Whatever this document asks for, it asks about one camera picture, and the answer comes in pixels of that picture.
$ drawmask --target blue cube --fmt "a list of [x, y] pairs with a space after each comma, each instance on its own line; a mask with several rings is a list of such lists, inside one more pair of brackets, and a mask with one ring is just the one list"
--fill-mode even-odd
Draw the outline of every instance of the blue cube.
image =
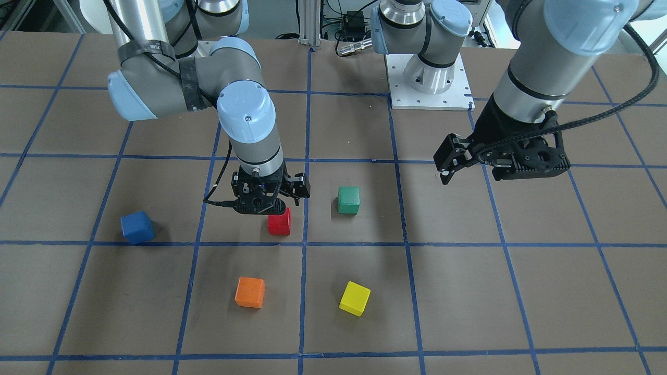
[[123, 237], [133, 245], [155, 238], [153, 222], [144, 211], [135, 212], [121, 218]]

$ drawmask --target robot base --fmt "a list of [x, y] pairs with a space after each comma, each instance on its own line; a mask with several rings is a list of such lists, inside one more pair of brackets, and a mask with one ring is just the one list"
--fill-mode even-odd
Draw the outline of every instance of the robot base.
[[434, 95], [421, 93], [405, 82], [403, 70], [411, 57], [410, 54], [386, 55], [387, 78], [392, 93], [393, 108], [467, 111], [472, 106], [472, 109], [475, 109], [461, 55], [456, 58], [454, 63], [456, 73], [452, 86], [447, 91]]

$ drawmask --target green cube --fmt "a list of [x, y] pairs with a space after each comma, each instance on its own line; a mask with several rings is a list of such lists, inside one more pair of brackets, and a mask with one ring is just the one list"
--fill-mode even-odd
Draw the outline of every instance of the green cube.
[[361, 198], [356, 186], [341, 186], [338, 188], [338, 213], [356, 215], [359, 212]]

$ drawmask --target yellow cube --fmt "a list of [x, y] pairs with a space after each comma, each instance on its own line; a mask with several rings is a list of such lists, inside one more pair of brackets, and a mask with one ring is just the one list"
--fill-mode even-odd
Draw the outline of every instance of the yellow cube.
[[359, 284], [348, 282], [345, 288], [343, 298], [340, 300], [338, 306], [340, 310], [349, 312], [350, 314], [361, 316], [366, 309], [368, 297], [371, 295], [371, 290]]

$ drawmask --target grid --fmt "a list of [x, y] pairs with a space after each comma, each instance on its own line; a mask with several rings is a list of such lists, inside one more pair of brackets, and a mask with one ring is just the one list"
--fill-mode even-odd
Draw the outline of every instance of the grid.
[[[0, 35], [0, 42], [4, 39], [7, 32], [4, 32]], [[593, 221], [589, 215], [586, 204], [584, 203], [584, 198], [579, 190], [577, 181], [575, 180], [575, 175], [572, 171], [568, 172], [568, 177], [576, 193], [576, 197], [580, 208], [586, 218], [586, 223], [590, 230], [593, 242], [573, 242], [573, 243], [556, 243], [556, 242], [509, 242], [506, 241], [503, 225], [501, 222], [501, 217], [499, 214], [499, 209], [496, 204], [496, 197], [494, 195], [494, 190], [492, 188], [492, 183], [488, 171], [485, 167], [476, 166], [474, 168], [481, 168], [484, 175], [484, 180], [486, 183], [486, 189], [488, 191], [488, 197], [490, 204], [494, 213], [495, 225], [497, 227], [498, 236], [500, 238], [499, 242], [412, 242], [409, 238], [408, 224], [406, 222], [406, 209], [404, 202], [404, 184], [402, 183], [401, 176], [401, 166], [402, 165], [419, 165], [419, 164], [431, 164], [432, 161], [429, 160], [420, 160], [420, 159], [400, 159], [399, 151], [397, 147], [397, 135], [394, 126], [394, 117], [392, 115], [392, 106], [391, 98], [387, 93], [340, 93], [340, 92], [329, 92], [329, 91], [314, 91], [311, 89], [312, 77], [312, 56], [319, 51], [314, 51], [313, 49], [308, 51], [307, 54], [307, 89], [300, 90], [269, 90], [272, 93], [288, 93], [296, 95], [306, 95], [306, 124], [305, 124], [305, 157], [304, 158], [287, 158], [287, 161], [303, 163], [305, 166], [305, 172], [310, 172], [310, 163], [380, 163], [380, 164], [390, 164], [394, 166], [394, 171], [396, 175], [396, 189], [398, 191], [398, 205], [400, 209], [400, 220], [402, 227], [402, 242], [313, 242], [309, 241], [308, 237], [308, 217], [309, 217], [309, 202], [306, 200], [303, 204], [303, 238], [301, 242], [207, 242], [202, 240], [202, 231], [205, 223], [207, 207], [205, 204], [201, 205], [201, 214], [199, 217], [199, 223], [197, 226], [197, 233], [194, 242], [150, 242], [146, 246], [159, 246], [159, 247], [181, 247], [181, 246], [193, 246], [193, 257], [191, 262], [191, 270], [188, 278], [187, 291], [185, 295], [185, 304], [183, 306], [183, 313], [181, 318], [181, 324], [179, 328], [179, 335], [177, 340], [177, 348], [174, 354], [163, 355], [163, 354], [146, 354], [146, 355], [117, 355], [117, 354], [98, 354], [98, 355], [63, 355], [60, 354], [61, 345], [67, 331], [70, 317], [72, 315], [72, 310], [75, 306], [77, 294], [79, 287], [81, 285], [84, 271], [87, 266], [87, 261], [91, 253], [91, 249], [95, 246], [128, 246], [126, 242], [116, 242], [116, 241], [96, 241], [97, 231], [99, 229], [100, 222], [105, 211], [105, 206], [107, 205], [107, 200], [111, 193], [112, 186], [114, 184], [119, 166], [121, 161], [126, 159], [178, 159], [178, 160], [200, 160], [208, 161], [208, 173], [205, 189], [202, 191], [205, 194], [211, 184], [211, 179], [213, 177], [215, 162], [223, 159], [223, 156], [217, 155], [216, 151], [218, 149], [220, 141], [220, 128], [217, 128], [217, 133], [215, 135], [215, 140], [213, 143], [213, 150], [209, 157], [205, 156], [192, 156], [192, 155], [126, 155], [125, 147], [127, 145], [128, 139], [130, 138], [133, 123], [130, 122], [127, 124], [127, 130], [125, 132], [122, 144], [119, 148], [117, 154], [101, 154], [101, 155], [90, 155], [90, 154], [65, 154], [65, 153], [30, 153], [29, 150], [37, 137], [49, 110], [51, 109], [53, 102], [55, 101], [58, 93], [63, 90], [105, 90], [105, 87], [78, 87], [78, 86], [65, 86], [63, 82], [67, 77], [68, 71], [79, 51], [84, 36], [82, 35], [74, 47], [73, 53], [69, 58], [67, 66], [62, 73], [58, 84], [55, 86], [39, 86], [39, 85], [0, 85], [0, 88], [5, 89], [52, 89], [53, 95], [51, 96], [39, 122], [35, 126], [35, 130], [32, 133], [25, 149], [22, 153], [0, 153], [0, 157], [18, 157], [19, 161], [17, 162], [16, 168], [14, 169], [9, 181], [3, 189], [2, 196], [0, 196], [0, 207], [5, 202], [13, 183], [17, 175], [21, 171], [21, 166], [26, 159], [29, 158], [58, 158], [58, 157], [67, 157], [67, 158], [83, 158], [83, 159], [112, 159], [115, 161], [113, 166], [111, 177], [109, 178], [108, 184], [105, 189], [105, 193], [101, 200], [101, 205], [99, 211], [97, 212], [97, 217], [93, 225], [93, 230], [90, 234], [88, 241], [63, 241], [63, 240], [2, 240], [0, 238], [0, 245], [32, 245], [32, 244], [43, 244], [49, 246], [85, 246], [85, 253], [83, 256], [82, 263], [79, 268], [76, 281], [74, 283], [74, 288], [67, 305], [67, 311], [65, 312], [65, 317], [62, 321], [62, 325], [53, 348], [53, 353], [50, 356], [39, 355], [39, 356], [4, 356], [0, 355], [0, 362], [21, 362], [21, 361], [45, 361], [48, 362], [47, 375], [53, 372], [56, 362], [62, 361], [92, 361], [92, 360], [156, 360], [156, 361], [172, 361], [173, 370], [172, 374], [176, 375], [179, 372], [179, 365], [182, 361], [189, 360], [239, 360], [239, 359], [248, 359], [248, 360], [296, 360], [297, 361], [297, 373], [303, 374], [304, 371], [304, 360], [305, 359], [315, 359], [315, 358], [386, 358], [386, 357], [410, 357], [417, 358], [419, 361], [420, 373], [427, 374], [427, 364], [426, 358], [431, 357], [467, 357], [467, 356], [511, 356], [511, 355], [525, 355], [530, 356], [532, 359], [532, 364], [534, 367], [534, 372], [536, 374], [541, 374], [539, 357], [541, 355], [550, 355], [550, 354], [581, 354], [581, 353], [625, 353], [632, 352], [637, 353], [639, 356], [644, 370], [647, 374], [651, 374], [651, 368], [647, 362], [645, 353], [649, 352], [667, 352], [667, 346], [643, 346], [641, 345], [637, 332], [633, 327], [631, 322], [630, 315], [626, 309], [626, 305], [622, 298], [622, 294], [618, 289], [614, 275], [612, 275], [611, 267], [608, 264], [605, 250], [607, 248], [667, 248], [665, 243], [634, 243], [634, 242], [601, 242], [598, 239], [596, 234], [596, 228], [593, 225]], [[604, 91], [605, 96], [608, 98], [608, 102], [595, 102], [595, 101], [570, 101], [566, 102], [569, 104], [578, 104], [578, 105], [593, 105], [602, 107], [610, 107], [616, 105], [610, 96], [607, 87], [604, 85], [600, 74], [593, 68], [593, 73], [598, 80], [600, 87]], [[392, 141], [392, 153], [393, 159], [322, 159], [322, 158], [311, 158], [310, 155], [310, 145], [311, 145], [311, 99], [315, 95], [336, 95], [336, 96], [348, 96], [348, 97], [379, 97], [386, 98], [388, 119], [389, 119], [389, 128]], [[475, 98], [478, 101], [485, 101], [486, 98]], [[658, 103], [641, 103], [638, 104], [638, 107], [667, 107], [667, 104], [658, 104]], [[662, 205], [667, 209], [667, 203], [665, 201], [664, 195], [656, 182], [656, 179], [653, 176], [654, 171], [667, 169], [667, 165], [650, 165], [644, 161], [644, 158], [640, 154], [640, 150], [636, 143], [634, 142], [626, 124], [624, 123], [622, 117], [617, 115], [618, 121], [622, 126], [628, 141], [632, 144], [637, 157], [640, 160], [640, 165], [602, 165], [602, 164], [585, 164], [579, 163], [573, 165], [573, 170], [585, 170], [588, 168], [611, 168], [617, 169], [621, 172], [623, 169], [642, 169], [645, 171], [648, 176], [652, 187], [655, 189], [655, 192], [658, 194]], [[471, 111], [468, 112], [468, 119], [470, 120], [470, 125], [474, 126], [474, 117]], [[202, 247], [269, 247], [269, 246], [285, 246], [285, 247], [297, 247], [301, 248], [301, 290], [300, 290], [300, 301], [299, 301], [299, 349], [294, 353], [260, 353], [260, 354], [228, 354], [228, 353], [219, 353], [219, 354], [184, 354], [183, 353], [183, 341], [185, 335], [187, 334], [187, 323], [189, 316], [189, 308], [191, 297], [193, 293], [193, 285], [195, 282], [195, 275], [197, 272], [197, 259], [199, 256], [199, 249]], [[528, 342], [528, 348], [526, 349], [515, 349], [515, 348], [504, 348], [504, 349], [489, 349], [489, 350], [424, 350], [424, 345], [422, 344], [422, 325], [420, 323], [420, 309], [418, 306], [417, 298], [417, 287], [415, 282], [415, 274], [413, 267], [413, 253], [412, 250], [415, 248], [433, 246], [437, 248], [502, 248], [505, 261], [507, 263], [508, 271], [511, 277], [512, 286], [514, 288], [514, 293], [516, 297], [516, 303], [519, 307], [521, 320], [523, 327], [525, 329], [525, 335]], [[305, 347], [305, 315], [306, 315], [306, 269], [307, 269], [307, 253], [308, 248], [316, 247], [399, 247], [404, 248], [405, 257], [408, 267], [408, 278], [410, 282], [410, 295], [412, 302], [412, 314], [414, 317], [414, 329], [416, 333], [416, 350], [411, 351], [399, 351], [399, 352], [306, 352], [304, 351]], [[531, 331], [531, 325], [528, 318], [528, 313], [524, 305], [524, 299], [522, 297], [522, 288], [520, 287], [520, 282], [517, 278], [515, 265], [513, 263], [512, 254], [510, 252], [511, 248], [594, 248], [598, 251], [600, 260], [604, 266], [605, 273], [608, 277], [608, 281], [611, 284], [611, 287], [614, 292], [614, 296], [617, 300], [618, 306], [622, 311], [624, 321], [627, 325], [627, 329], [632, 337], [634, 343], [633, 346], [602, 346], [602, 347], [564, 347], [564, 348], [540, 348], [536, 347], [533, 334]]]

